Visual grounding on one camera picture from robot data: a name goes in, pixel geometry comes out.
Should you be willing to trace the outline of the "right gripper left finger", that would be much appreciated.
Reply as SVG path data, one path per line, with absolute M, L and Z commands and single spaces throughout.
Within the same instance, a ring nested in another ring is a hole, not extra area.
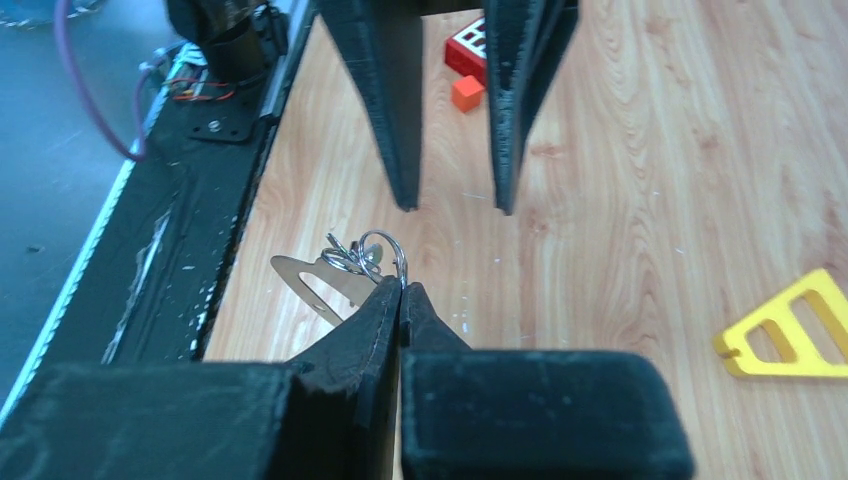
M 5 479 L 388 479 L 402 287 L 283 363 L 64 364 L 1 432 Z

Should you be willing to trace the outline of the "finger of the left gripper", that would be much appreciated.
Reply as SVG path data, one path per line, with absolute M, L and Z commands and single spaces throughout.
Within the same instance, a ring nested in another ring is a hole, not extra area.
M 397 206 L 418 207 L 423 21 L 416 1 L 326 0 L 316 8 L 357 87 Z
M 485 1 L 496 207 L 514 212 L 527 139 L 579 22 L 577 1 Z

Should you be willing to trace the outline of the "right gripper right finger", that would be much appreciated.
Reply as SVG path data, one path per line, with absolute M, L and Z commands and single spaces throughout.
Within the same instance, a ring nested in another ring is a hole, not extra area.
M 669 387 L 610 350 L 472 349 L 424 287 L 400 303 L 401 465 L 407 479 L 691 479 Z

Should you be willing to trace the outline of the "grey metal carabiner plate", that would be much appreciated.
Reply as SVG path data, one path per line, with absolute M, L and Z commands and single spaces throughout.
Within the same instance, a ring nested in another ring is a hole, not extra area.
M 307 262 L 276 255 L 270 265 L 301 301 L 333 327 L 361 306 L 375 288 L 367 276 L 338 269 L 321 258 Z

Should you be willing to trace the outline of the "metal keyring with keys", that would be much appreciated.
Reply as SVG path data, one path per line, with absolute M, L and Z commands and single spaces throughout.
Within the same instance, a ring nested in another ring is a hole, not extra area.
M 372 229 L 366 231 L 358 240 L 352 241 L 347 247 L 334 234 L 327 233 L 326 240 L 329 247 L 322 250 L 320 259 L 337 270 L 364 276 L 374 284 L 379 284 L 383 279 L 381 262 L 384 249 L 379 242 L 368 242 L 368 239 L 372 236 L 380 237 L 391 248 L 394 254 L 392 260 L 392 265 L 395 268 L 394 277 L 400 282 L 401 288 L 405 289 L 408 285 L 408 261 L 405 251 L 400 243 L 384 230 Z

